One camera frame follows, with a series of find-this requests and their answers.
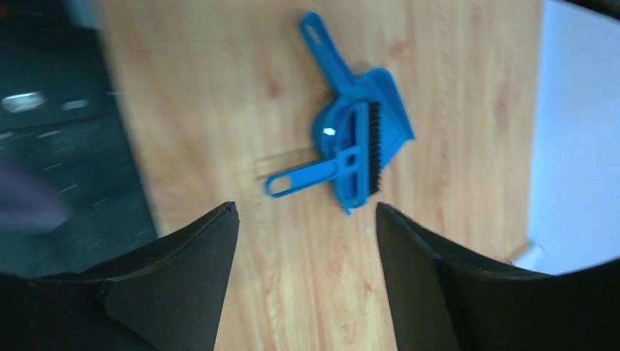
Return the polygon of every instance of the brush bristles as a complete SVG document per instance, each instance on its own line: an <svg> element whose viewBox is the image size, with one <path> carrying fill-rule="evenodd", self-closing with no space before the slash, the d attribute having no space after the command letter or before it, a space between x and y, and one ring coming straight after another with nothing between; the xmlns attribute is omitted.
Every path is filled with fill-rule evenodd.
<svg viewBox="0 0 620 351"><path fill-rule="evenodd" d="M370 165L370 195L379 192L381 185L381 104L371 102L368 107L368 163Z"/></svg>

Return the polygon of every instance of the blue dustpan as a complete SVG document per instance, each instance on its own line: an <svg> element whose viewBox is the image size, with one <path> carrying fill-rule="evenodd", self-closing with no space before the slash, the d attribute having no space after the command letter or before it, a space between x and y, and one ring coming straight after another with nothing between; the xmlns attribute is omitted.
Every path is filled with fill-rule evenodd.
<svg viewBox="0 0 620 351"><path fill-rule="evenodd" d="M415 135L396 83L386 69L376 68L355 77L317 13L306 15L300 29L338 96L312 127L314 146L322 161L271 176L265 190L277 198L332 181L336 197L350 214L352 208L367 203L378 186L378 172ZM274 192L271 184L280 178L288 178L290 186Z"/></svg>

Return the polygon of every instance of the white wall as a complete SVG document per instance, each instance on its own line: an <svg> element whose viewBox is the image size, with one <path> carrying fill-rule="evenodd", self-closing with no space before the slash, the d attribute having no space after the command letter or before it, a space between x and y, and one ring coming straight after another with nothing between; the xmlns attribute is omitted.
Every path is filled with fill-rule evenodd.
<svg viewBox="0 0 620 351"><path fill-rule="evenodd" d="M558 274L620 256L620 21L545 7L529 235Z"/></svg>

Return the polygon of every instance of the wooden table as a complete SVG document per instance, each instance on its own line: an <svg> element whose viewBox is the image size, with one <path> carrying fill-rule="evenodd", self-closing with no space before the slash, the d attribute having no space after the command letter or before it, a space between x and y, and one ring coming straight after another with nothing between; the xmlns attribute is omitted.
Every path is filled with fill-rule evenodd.
<svg viewBox="0 0 620 351"><path fill-rule="evenodd" d="M218 350L393 350L374 236L385 201L505 259L526 244L540 0L99 0L161 234L234 200L241 231ZM417 140L344 215L329 186L265 177L316 157L331 92L297 28L320 12L356 69L387 67Z"/></svg>

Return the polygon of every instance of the brush handle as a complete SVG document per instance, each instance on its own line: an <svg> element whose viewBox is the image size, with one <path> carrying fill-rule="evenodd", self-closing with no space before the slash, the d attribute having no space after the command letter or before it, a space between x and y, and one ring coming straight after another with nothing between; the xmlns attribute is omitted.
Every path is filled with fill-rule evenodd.
<svg viewBox="0 0 620 351"><path fill-rule="evenodd" d="M357 79L340 56L321 16L315 12L308 13L300 23L300 30L333 90L343 94L354 86Z"/></svg>
<svg viewBox="0 0 620 351"><path fill-rule="evenodd" d="M335 159L314 163L288 172L272 175L265 183L265 191L269 196L277 199L299 192L305 188L330 181L338 176L339 171L339 162ZM278 180L282 182L284 187L288 186L288 188L280 192L273 192L273 182Z"/></svg>

